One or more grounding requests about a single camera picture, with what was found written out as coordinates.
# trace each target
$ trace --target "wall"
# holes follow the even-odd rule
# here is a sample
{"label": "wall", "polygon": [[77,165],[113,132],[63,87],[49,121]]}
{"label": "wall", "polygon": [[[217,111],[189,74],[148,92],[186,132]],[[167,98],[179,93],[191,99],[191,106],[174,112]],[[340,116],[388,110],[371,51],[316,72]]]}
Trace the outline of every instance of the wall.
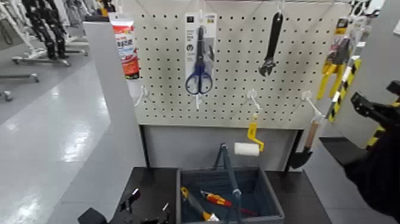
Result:
{"label": "wall", "polygon": [[220,144],[225,142],[233,166],[283,170],[296,135],[295,130],[258,129],[257,138],[265,143],[264,152],[259,157],[247,157],[233,153],[235,142],[250,142],[246,129],[146,126],[145,133],[151,166],[184,169],[210,168]]}

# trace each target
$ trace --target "gray floor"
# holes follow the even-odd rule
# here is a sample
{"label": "gray floor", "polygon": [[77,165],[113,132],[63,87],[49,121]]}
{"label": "gray floor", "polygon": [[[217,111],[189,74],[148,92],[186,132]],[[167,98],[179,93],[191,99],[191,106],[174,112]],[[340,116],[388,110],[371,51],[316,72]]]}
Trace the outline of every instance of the gray floor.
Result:
{"label": "gray floor", "polygon": [[[71,67],[58,64],[21,63],[15,65],[11,61],[11,56],[22,55],[23,52],[27,50],[27,47],[22,44],[1,51],[0,91],[11,91],[14,101],[5,102],[0,99],[0,123],[5,122],[13,116],[16,111],[20,111],[22,108],[26,107],[90,61],[90,57],[85,57],[83,55],[72,55],[68,59],[73,65]],[[40,79],[40,83],[35,83],[33,79],[1,79],[1,76],[6,74],[30,73],[36,73]]]}
{"label": "gray floor", "polygon": [[[325,123],[317,136],[341,136],[330,123]],[[314,154],[305,171],[317,195],[334,224],[395,224],[389,216],[372,210],[361,198],[357,187],[349,181],[343,169],[316,139]]]}

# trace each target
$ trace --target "screwdriver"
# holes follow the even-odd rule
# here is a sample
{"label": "screwdriver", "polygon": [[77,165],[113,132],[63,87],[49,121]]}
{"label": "screwdriver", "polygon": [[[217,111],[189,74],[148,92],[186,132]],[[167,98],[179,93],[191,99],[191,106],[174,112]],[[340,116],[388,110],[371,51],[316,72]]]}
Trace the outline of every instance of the screwdriver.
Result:
{"label": "screwdriver", "polygon": [[[201,193],[201,195],[203,195],[203,197],[207,201],[209,201],[209,202],[211,202],[213,204],[218,204],[218,205],[225,206],[225,207],[231,207],[232,206],[232,202],[231,201],[228,201],[228,200],[224,199],[223,197],[221,197],[221,196],[219,196],[217,194],[212,194],[212,193],[205,192],[205,191],[200,191],[200,193]],[[250,211],[248,209],[240,208],[240,211],[242,213],[248,214],[250,216],[257,216],[257,213],[255,213],[254,211]]]}

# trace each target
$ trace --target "paint roller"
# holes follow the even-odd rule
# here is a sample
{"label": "paint roller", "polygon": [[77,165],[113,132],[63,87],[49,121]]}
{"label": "paint roller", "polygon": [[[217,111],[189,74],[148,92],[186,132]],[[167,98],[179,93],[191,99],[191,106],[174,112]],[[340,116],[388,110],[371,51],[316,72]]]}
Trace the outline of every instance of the paint roller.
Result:
{"label": "paint roller", "polygon": [[253,114],[253,122],[247,130],[247,138],[255,143],[235,142],[236,155],[258,156],[264,150],[264,143],[255,138],[257,133],[257,114]]}

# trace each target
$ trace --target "yellow tool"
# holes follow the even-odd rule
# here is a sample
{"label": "yellow tool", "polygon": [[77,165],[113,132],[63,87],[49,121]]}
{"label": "yellow tool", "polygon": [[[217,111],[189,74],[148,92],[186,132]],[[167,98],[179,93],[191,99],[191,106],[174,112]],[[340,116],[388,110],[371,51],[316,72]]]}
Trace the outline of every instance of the yellow tool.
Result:
{"label": "yellow tool", "polygon": [[322,68],[323,77],[317,94],[317,99],[322,99],[329,76],[334,73],[336,73],[336,80],[330,89],[329,97],[332,98],[335,95],[335,92],[342,81],[346,62],[349,58],[349,43],[350,40],[348,38],[342,38],[339,44],[331,47],[335,50],[328,55]]}
{"label": "yellow tool", "polygon": [[264,143],[255,138],[257,132],[257,115],[253,114],[253,122],[250,123],[249,129],[247,130],[247,138],[257,143],[260,146],[260,152],[264,150]]}
{"label": "yellow tool", "polygon": [[203,216],[204,220],[211,222],[218,222],[220,220],[214,213],[207,213],[197,201],[197,199],[191,193],[189,193],[189,190],[187,188],[181,186],[180,192],[182,193],[184,201],[188,201],[189,204]]}

